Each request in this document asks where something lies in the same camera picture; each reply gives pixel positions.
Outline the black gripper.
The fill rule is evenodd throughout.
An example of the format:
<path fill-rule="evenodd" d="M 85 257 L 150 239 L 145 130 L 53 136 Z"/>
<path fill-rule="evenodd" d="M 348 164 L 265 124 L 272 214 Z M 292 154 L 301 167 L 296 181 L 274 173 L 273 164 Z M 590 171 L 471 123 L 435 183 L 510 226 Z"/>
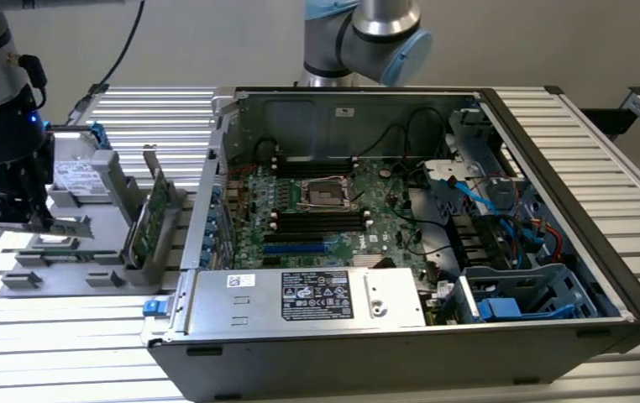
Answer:
<path fill-rule="evenodd" d="M 53 182 L 53 155 L 54 139 L 38 114 L 0 108 L 0 222 L 50 227 L 45 187 Z"/>

